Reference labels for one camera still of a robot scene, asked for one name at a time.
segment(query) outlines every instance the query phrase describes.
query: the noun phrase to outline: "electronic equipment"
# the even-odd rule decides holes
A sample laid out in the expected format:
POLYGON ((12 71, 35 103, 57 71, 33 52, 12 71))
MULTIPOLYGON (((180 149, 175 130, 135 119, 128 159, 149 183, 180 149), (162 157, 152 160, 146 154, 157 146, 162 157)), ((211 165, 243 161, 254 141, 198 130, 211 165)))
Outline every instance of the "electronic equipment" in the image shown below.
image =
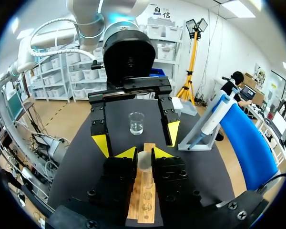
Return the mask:
POLYGON ((245 85, 244 88, 240 92, 242 99, 244 99, 245 101, 252 100, 255 94, 256 92, 252 90, 250 87, 248 87, 247 85, 245 85))
POLYGON ((286 130, 286 120, 281 116, 281 114, 277 111, 275 116, 272 119, 272 123, 276 126, 281 134, 283 134, 286 130))

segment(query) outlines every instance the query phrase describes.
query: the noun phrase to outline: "blue chair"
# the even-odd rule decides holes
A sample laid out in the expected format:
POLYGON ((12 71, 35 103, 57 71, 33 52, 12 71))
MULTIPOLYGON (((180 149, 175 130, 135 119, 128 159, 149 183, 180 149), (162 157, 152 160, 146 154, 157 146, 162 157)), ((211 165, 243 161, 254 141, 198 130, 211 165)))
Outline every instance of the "blue chair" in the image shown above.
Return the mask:
POLYGON ((220 124, 236 153, 248 190, 257 190, 279 172, 268 144, 237 104, 220 124))

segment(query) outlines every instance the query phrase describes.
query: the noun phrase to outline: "poster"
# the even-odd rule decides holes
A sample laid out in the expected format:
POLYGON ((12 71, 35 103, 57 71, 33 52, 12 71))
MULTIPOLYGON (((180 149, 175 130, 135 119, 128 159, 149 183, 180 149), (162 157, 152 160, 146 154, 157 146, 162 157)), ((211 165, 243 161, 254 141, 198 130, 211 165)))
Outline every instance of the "poster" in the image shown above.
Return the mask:
POLYGON ((258 90, 261 90, 263 85, 264 85, 264 82, 265 82, 265 79, 266 79, 266 75, 265 75, 265 71, 257 63, 255 64, 253 78, 257 82, 256 83, 256 88, 258 90))

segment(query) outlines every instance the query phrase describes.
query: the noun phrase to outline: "monitor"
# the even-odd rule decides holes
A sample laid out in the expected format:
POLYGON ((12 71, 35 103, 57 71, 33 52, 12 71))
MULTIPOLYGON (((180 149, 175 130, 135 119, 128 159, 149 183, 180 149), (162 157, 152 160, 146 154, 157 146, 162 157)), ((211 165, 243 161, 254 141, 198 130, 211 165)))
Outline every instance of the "monitor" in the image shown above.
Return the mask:
POLYGON ((281 116, 281 114, 277 111, 275 116, 272 119, 272 123, 276 126, 281 134, 283 134, 286 130, 286 121, 281 116))
POLYGON ((251 89, 248 86, 244 86, 244 88, 242 89, 242 94, 244 94, 246 97, 248 97, 248 99, 253 99, 253 97, 255 96, 256 92, 251 89))

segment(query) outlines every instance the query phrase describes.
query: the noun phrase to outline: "desk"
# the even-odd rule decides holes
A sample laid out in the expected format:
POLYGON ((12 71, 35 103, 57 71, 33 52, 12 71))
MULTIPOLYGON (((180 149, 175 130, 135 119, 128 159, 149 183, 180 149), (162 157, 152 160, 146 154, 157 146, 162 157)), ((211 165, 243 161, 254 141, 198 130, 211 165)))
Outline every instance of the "desk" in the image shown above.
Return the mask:
MULTIPOLYGON (((180 156, 186 162, 187 174, 200 191, 204 206, 234 198, 229 174, 216 146, 208 152, 181 152, 177 147, 166 146, 156 100, 132 99, 107 103, 106 118, 114 155, 133 146, 142 151, 144 143, 155 143, 158 148, 180 156), (129 131, 128 115, 131 112, 141 112, 145 115, 144 131, 141 135, 134 136, 129 131)), ((181 142, 188 134, 199 116, 182 114, 180 118, 177 142, 181 142)), ((48 200, 48 204, 54 209, 70 197, 87 200, 87 190, 90 190, 102 175, 105 156, 92 140, 90 127, 88 116, 59 166, 48 200)), ((160 226, 162 218, 158 198, 155 208, 155 223, 152 226, 160 226)), ((126 221, 126 225, 138 226, 136 221, 131 219, 126 221)))
POLYGON ((264 137, 265 141, 269 145, 273 157, 276 161, 276 165, 279 166, 284 159, 286 159, 286 149, 282 146, 280 142, 281 135, 278 135, 276 131, 273 130, 271 126, 269 126, 264 118, 258 113, 258 111, 252 107, 251 105, 246 106, 248 111, 253 114, 253 116, 257 119, 255 126, 259 130, 259 132, 264 137), (273 137, 273 140, 269 142, 268 138, 266 137, 266 133, 270 134, 273 137))

